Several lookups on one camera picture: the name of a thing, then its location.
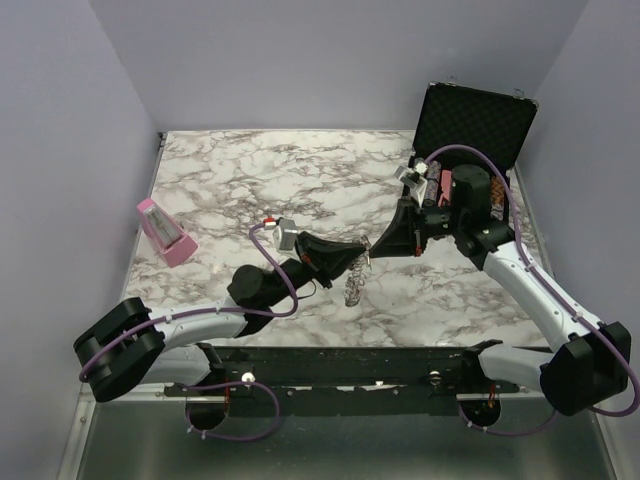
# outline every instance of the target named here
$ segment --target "pink box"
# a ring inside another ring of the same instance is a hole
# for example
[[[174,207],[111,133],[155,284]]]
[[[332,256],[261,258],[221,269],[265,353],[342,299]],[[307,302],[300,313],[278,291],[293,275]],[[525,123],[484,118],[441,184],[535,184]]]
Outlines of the pink box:
[[[156,202],[147,198],[137,208],[142,230],[169,267],[184,263],[198,249],[193,238]]]

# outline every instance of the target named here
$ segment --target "white marble table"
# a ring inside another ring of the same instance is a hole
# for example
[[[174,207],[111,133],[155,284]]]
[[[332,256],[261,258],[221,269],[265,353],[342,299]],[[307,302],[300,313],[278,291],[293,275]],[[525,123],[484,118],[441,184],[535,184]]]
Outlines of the white marble table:
[[[293,218],[322,238],[372,242],[393,217],[412,131],[228,131],[169,134],[152,198],[181,222],[200,248],[168,268],[141,238],[127,287],[153,306],[206,303],[227,295],[236,268],[267,267],[248,229],[268,215]],[[517,182],[524,238],[537,244]],[[260,238],[269,244],[266,234]],[[300,293],[310,293],[306,286]],[[296,315],[256,335],[213,342],[270,346],[473,345],[497,338],[545,344],[506,291],[455,248],[430,241],[421,258],[373,261],[360,304],[344,304],[344,276],[301,301]],[[274,307],[286,310],[290,300]]]

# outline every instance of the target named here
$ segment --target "metal floor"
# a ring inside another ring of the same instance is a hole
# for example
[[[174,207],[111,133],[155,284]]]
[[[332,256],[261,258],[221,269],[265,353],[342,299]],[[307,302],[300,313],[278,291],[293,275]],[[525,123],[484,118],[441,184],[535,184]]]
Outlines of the metal floor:
[[[502,429],[525,429],[549,414],[544,400],[503,401]],[[268,419],[231,419],[225,433],[257,432]],[[427,415],[295,418],[250,444],[187,434],[184,404],[98,405],[78,478],[169,479],[613,479],[589,413],[560,418],[530,437],[499,438],[457,417]]]

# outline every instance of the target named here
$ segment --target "lavender wall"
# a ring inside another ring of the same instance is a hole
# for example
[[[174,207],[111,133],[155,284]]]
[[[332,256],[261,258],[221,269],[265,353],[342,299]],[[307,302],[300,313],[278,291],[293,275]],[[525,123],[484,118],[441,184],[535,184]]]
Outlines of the lavender wall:
[[[0,65],[0,477],[54,478],[158,142],[86,0],[3,2]]]
[[[540,112],[519,161],[557,278],[604,320],[623,322],[636,342],[639,81],[640,2],[591,0],[536,94]],[[611,407],[626,407],[630,393]],[[618,436],[611,453],[621,480],[639,478],[631,462],[640,472],[640,414],[607,426]]]
[[[167,130],[415,128],[429,81],[533,94],[587,0],[91,0]]]

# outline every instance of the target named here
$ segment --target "screw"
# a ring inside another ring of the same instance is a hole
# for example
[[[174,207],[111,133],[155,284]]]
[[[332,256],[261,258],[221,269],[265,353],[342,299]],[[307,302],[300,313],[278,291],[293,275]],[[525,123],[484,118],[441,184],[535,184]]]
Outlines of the screw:
[[[431,385],[435,387],[436,385],[440,385],[440,380],[442,380],[442,377],[440,376],[440,372],[438,372],[437,370],[433,370],[429,372],[429,379],[431,381]]]

